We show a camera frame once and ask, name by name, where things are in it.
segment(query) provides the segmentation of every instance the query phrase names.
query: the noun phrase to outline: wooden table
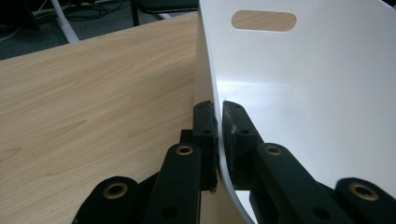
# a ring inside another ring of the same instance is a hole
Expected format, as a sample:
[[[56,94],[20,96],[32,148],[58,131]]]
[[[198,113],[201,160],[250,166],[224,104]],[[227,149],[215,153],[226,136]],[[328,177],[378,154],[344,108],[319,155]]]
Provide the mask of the wooden table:
[[[197,14],[0,62],[0,223],[71,223],[192,126]]]

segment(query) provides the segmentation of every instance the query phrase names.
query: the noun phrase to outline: screw hole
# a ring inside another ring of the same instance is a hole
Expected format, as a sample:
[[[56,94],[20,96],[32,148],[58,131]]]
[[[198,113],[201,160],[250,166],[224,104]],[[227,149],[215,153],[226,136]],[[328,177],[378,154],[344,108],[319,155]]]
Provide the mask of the screw hole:
[[[378,200],[378,194],[375,190],[360,184],[353,182],[349,185],[349,190],[356,196],[366,200],[366,201],[376,201]]]
[[[249,130],[241,130],[241,134],[248,134],[248,133],[250,133],[250,131]]]
[[[105,188],[105,190],[103,191],[103,195],[105,198],[110,200],[118,199],[122,197],[126,193],[126,191],[128,191],[128,186],[126,184],[121,182],[114,183]]]
[[[177,209],[174,206],[165,207],[162,211],[164,218],[172,218],[177,216]]]
[[[186,146],[178,147],[176,150],[176,153],[181,156],[190,155],[192,152],[193,152],[192,147],[186,147]]]
[[[265,150],[268,154],[271,154],[273,156],[280,156],[280,154],[282,154],[282,150],[277,147],[267,147]]]
[[[314,212],[315,216],[320,219],[323,219],[323,220],[330,219],[329,212],[321,207],[314,207],[314,209],[312,211]]]

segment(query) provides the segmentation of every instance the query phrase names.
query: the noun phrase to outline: cable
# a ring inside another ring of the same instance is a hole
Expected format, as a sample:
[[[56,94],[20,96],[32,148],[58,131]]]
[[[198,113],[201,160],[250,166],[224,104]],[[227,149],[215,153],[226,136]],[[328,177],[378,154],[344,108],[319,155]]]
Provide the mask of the cable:
[[[38,12],[43,8],[44,5],[46,5],[46,3],[47,3],[48,1],[49,1],[49,0],[45,0],[45,1],[44,1],[44,3],[41,5],[41,7],[38,9],[38,11],[35,12],[35,14],[33,15],[33,17],[35,17],[35,16],[38,14]],[[7,39],[10,39],[12,36],[14,36],[15,34],[17,34],[20,30],[21,30],[21,28],[18,28],[18,29],[17,29],[16,31],[14,31],[14,33],[12,33],[11,35],[8,35],[8,36],[6,36],[6,37],[1,38],[1,39],[0,39],[0,42],[1,42],[1,41],[4,41],[4,40],[7,40]]]
[[[119,2],[119,4],[112,9],[107,9],[105,7],[105,5],[107,4],[112,4],[115,2]],[[122,6],[124,3],[124,0],[106,0],[106,1],[101,1],[95,4],[84,4],[82,6],[79,7],[66,7],[65,11],[64,11],[64,15],[66,16],[67,19],[69,19],[70,21],[90,21],[90,20],[96,20],[96,19],[101,19],[104,16],[115,12],[116,10],[122,9],[122,8],[126,8],[128,6]],[[94,11],[93,15],[89,15],[89,16],[78,16],[78,15],[73,15],[76,12],[81,12],[81,11]],[[51,11],[51,12],[46,12],[43,15],[40,15],[39,17],[37,17],[37,22],[39,23],[46,23],[46,22],[50,22],[50,21],[54,21],[56,19],[56,14]]]

